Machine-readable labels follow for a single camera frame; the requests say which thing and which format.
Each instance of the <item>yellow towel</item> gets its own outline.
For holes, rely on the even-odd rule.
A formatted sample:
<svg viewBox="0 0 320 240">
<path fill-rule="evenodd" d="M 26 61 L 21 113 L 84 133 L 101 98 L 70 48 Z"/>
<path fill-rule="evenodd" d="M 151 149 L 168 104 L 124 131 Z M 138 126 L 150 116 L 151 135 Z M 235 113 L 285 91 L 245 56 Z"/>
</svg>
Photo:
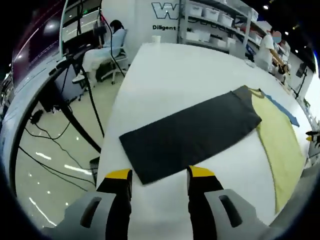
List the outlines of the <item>yellow towel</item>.
<svg viewBox="0 0 320 240">
<path fill-rule="evenodd" d="M 257 132 L 272 171 L 275 189 L 275 212 L 290 199 L 305 164 L 296 134 L 289 118 L 261 92 L 251 89 L 252 105 L 262 119 Z"/>
</svg>

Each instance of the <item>blue cloth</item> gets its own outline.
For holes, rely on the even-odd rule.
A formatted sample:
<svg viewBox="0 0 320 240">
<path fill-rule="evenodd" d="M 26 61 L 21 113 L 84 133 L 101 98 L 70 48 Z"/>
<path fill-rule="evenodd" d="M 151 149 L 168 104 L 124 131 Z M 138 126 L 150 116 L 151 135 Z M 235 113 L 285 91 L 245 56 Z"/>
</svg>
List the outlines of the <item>blue cloth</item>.
<svg viewBox="0 0 320 240">
<path fill-rule="evenodd" d="M 280 103 L 278 103 L 276 100 L 273 100 L 272 96 L 265 94 L 263 91 L 261 91 L 263 95 L 265 95 L 281 112 L 283 112 L 287 117 L 290 119 L 290 122 L 292 125 L 295 125 L 297 127 L 300 127 L 298 120 L 295 116 L 293 116 L 287 109 L 285 109 Z"/>
</svg>

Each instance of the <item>person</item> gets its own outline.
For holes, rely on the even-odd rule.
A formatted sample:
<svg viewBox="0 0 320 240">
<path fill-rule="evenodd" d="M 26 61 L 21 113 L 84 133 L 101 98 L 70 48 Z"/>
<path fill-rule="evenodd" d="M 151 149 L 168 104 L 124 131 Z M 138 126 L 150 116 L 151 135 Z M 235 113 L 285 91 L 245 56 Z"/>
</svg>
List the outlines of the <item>person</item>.
<svg viewBox="0 0 320 240">
<path fill-rule="evenodd" d="M 113 20 L 110 23 L 112 30 L 112 55 L 116 57 L 120 53 L 120 47 L 124 43 L 126 30 L 119 20 Z M 96 73 L 102 62 L 111 59 L 111 38 L 106 39 L 104 36 L 104 44 L 98 46 L 98 49 L 92 49 L 84 54 L 82 67 L 87 74 L 90 82 L 90 87 L 94 87 L 97 84 Z M 85 77 L 83 72 L 80 73 L 72 80 L 73 83 L 77 83 L 83 80 Z"/>
<path fill-rule="evenodd" d="M 254 56 L 254 63 L 261 69 L 269 71 L 269 67 L 272 64 L 273 58 L 278 62 L 279 66 L 283 68 L 285 72 L 288 72 L 288 66 L 282 61 L 277 52 L 275 51 L 274 38 L 279 38 L 281 33 L 271 28 L 261 41 L 260 49 Z"/>
</svg>

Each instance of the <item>woman sitting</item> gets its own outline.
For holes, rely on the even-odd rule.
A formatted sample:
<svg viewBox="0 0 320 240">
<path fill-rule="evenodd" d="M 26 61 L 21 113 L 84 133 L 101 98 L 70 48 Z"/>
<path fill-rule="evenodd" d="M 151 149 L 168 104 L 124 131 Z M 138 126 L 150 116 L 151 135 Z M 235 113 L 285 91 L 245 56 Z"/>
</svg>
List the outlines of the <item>woman sitting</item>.
<svg viewBox="0 0 320 240">
<path fill-rule="evenodd" d="M 119 20 L 113 20 L 110 23 L 110 27 L 112 30 L 112 55 L 115 58 L 119 55 L 120 48 L 124 43 L 126 30 Z M 106 40 L 105 35 L 104 44 L 100 45 L 98 49 L 87 51 L 83 57 L 82 67 L 87 74 L 91 87 L 94 87 L 97 83 L 96 73 L 100 64 L 108 59 L 111 60 L 111 38 Z M 85 77 L 82 71 L 80 71 L 80 73 L 72 80 L 72 82 L 77 83 L 84 78 Z"/>
</svg>

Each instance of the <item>dark gray towel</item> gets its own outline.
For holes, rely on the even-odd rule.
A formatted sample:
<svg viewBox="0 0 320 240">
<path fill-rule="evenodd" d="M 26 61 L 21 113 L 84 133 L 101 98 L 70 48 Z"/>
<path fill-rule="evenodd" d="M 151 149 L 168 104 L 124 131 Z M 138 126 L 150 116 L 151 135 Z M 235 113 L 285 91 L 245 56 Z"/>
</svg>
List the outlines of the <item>dark gray towel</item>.
<svg viewBox="0 0 320 240">
<path fill-rule="evenodd" d="M 217 96 L 120 136 L 142 184 L 200 163 L 236 144 L 257 127 L 251 92 Z"/>
</svg>

